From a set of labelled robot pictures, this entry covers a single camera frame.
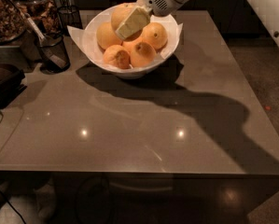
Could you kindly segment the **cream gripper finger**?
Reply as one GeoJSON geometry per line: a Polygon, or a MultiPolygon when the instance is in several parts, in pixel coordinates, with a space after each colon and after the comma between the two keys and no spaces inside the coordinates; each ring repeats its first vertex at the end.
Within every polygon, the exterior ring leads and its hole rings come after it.
{"type": "Polygon", "coordinates": [[[116,35],[126,40],[141,31],[150,23],[152,9],[147,6],[135,6],[115,30],[116,35]]]}

